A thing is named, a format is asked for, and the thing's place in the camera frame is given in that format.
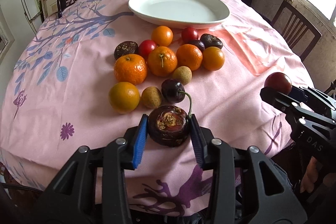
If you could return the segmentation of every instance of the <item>bolt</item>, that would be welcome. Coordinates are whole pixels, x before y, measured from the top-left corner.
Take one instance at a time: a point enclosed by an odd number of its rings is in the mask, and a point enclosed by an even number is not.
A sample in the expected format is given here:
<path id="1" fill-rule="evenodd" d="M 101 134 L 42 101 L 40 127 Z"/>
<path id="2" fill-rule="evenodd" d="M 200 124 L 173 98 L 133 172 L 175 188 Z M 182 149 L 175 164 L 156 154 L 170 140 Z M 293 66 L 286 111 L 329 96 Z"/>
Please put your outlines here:
<path id="1" fill-rule="evenodd" d="M 305 120 L 305 119 L 302 119 L 302 118 L 299 119 L 299 122 L 300 122 L 301 124 L 306 124 L 306 120 Z"/>
<path id="2" fill-rule="evenodd" d="M 211 143 L 214 144 L 214 145 L 221 145 L 222 144 L 222 140 L 214 138 L 214 139 L 211 140 Z"/>
<path id="3" fill-rule="evenodd" d="M 115 141 L 118 145 L 122 145 L 126 143 L 126 139 L 125 138 L 117 138 Z"/>
<path id="4" fill-rule="evenodd" d="M 81 146 L 78 148 L 79 153 L 86 153 L 89 150 L 89 148 L 86 145 Z"/>
<path id="5" fill-rule="evenodd" d="M 258 147 L 256 147 L 256 146 L 250 146 L 250 151 L 252 152 L 252 153 L 258 153 L 259 152 L 259 148 Z"/>

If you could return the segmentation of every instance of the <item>cherry stem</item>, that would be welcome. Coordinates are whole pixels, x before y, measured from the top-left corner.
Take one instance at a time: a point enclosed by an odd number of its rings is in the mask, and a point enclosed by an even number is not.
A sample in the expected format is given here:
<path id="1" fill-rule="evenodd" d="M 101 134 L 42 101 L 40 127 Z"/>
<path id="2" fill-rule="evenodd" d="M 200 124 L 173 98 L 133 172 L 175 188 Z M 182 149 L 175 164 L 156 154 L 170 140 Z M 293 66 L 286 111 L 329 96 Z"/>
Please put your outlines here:
<path id="1" fill-rule="evenodd" d="M 189 116 L 189 118 L 191 118 L 191 109 L 193 108 L 193 102 L 192 102 L 192 100 L 191 100 L 191 96 L 190 96 L 187 92 L 185 92 L 185 91 L 179 90 L 179 92 L 181 92 L 181 93 L 187 95 L 188 98 L 189 98 L 190 105 L 189 105 L 189 113 L 188 113 L 188 116 Z"/>
<path id="2" fill-rule="evenodd" d="M 163 67 L 163 54 L 159 55 L 161 57 L 162 67 Z"/>

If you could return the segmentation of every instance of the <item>dark purple fruit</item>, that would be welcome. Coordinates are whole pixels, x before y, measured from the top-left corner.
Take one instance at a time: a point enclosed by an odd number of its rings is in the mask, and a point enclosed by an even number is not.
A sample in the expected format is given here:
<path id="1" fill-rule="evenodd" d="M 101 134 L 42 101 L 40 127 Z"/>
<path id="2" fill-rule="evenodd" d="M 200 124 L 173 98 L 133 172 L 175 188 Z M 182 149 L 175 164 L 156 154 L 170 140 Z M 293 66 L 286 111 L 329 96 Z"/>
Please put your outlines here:
<path id="1" fill-rule="evenodd" d="M 202 34 L 200 40 L 204 43 L 205 48 L 209 47 L 217 47 L 217 48 L 223 48 L 223 43 L 218 37 L 215 37 L 212 34 L 204 33 Z"/>
<path id="2" fill-rule="evenodd" d="M 114 59 L 117 60 L 126 54 L 138 54 L 139 47 L 134 41 L 124 41 L 120 43 L 114 50 Z"/>
<path id="3" fill-rule="evenodd" d="M 278 92 L 288 95 L 292 90 L 292 81 L 282 72 L 274 72 L 267 76 L 264 86 L 269 86 Z"/>
<path id="4" fill-rule="evenodd" d="M 148 117 L 148 134 L 158 144 L 180 146 L 188 137 L 187 113 L 177 106 L 159 106 Z"/>
<path id="5" fill-rule="evenodd" d="M 183 101 L 185 94 L 180 91 L 185 91 L 184 86 L 176 79 L 164 80 L 161 85 L 161 93 L 163 97 L 171 104 Z"/>
<path id="6" fill-rule="evenodd" d="M 201 52 L 203 52 L 205 50 L 205 45 L 201 40 L 190 40 L 189 42 L 187 42 L 187 44 L 191 44 L 196 46 L 197 48 L 199 48 L 199 50 Z"/>

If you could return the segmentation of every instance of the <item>red fruit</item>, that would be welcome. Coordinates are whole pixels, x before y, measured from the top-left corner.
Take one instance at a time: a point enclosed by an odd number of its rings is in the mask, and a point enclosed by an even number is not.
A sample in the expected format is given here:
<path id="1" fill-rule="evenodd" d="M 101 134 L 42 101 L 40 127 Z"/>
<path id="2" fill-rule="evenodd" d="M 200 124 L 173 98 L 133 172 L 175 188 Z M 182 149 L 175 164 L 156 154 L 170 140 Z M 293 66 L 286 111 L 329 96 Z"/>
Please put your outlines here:
<path id="1" fill-rule="evenodd" d="M 198 39 L 198 33 L 196 29 L 187 27 L 182 31 L 181 37 L 184 43 L 188 43 L 190 40 Z"/>
<path id="2" fill-rule="evenodd" d="M 278 92 L 288 95 L 292 90 L 292 81 L 284 73 L 274 72 L 266 78 L 264 86 L 269 86 Z"/>
<path id="3" fill-rule="evenodd" d="M 157 47 L 156 43 L 153 40 L 144 40 L 139 45 L 139 55 L 141 55 L 145 60 L 148 58 L 148 54 L 151 53 Z"/>

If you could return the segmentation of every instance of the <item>wall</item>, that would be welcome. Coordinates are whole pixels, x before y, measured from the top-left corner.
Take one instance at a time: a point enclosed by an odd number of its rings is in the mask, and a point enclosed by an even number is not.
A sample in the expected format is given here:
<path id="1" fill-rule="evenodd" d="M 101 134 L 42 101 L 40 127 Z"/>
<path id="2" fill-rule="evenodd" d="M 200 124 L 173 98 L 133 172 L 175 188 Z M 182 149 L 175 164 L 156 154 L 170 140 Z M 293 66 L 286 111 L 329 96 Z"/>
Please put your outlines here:
<path id="1" fill-rule="evenodd" d="M 0 0 L 0 6 L 7 25 L 15 39 L 0 64 L 1 106 L 8 82 L 13 74 L 14 65 L 29 42 L 33 39 L 34 33 L 26 20 L 21 0 Z"/>
<path id="2" fill-rule="evenodd" d="M 283 0 L 253 0 L 252 8 L 258 13 L 272 19 L 279 9 Z M 300 0 L 294 0 L 293 6 L 300 11 L 322 34 L 322 37 L 304 60 L 310 77 L 315 87 L 319 90 L 326 90 L 330 86 L 330 82 L 336 78 L 336 34 L 330 31 L 322 21 Z M 275 25 L 275 29 L 281 32 L 286 17 L 280 21 L 280 25 Z M 311 36 L 309 34 L 303 37 L 303 41 L 294 47 L 293 52 L 300 54 L 302 46 L 308 43 Z"/>

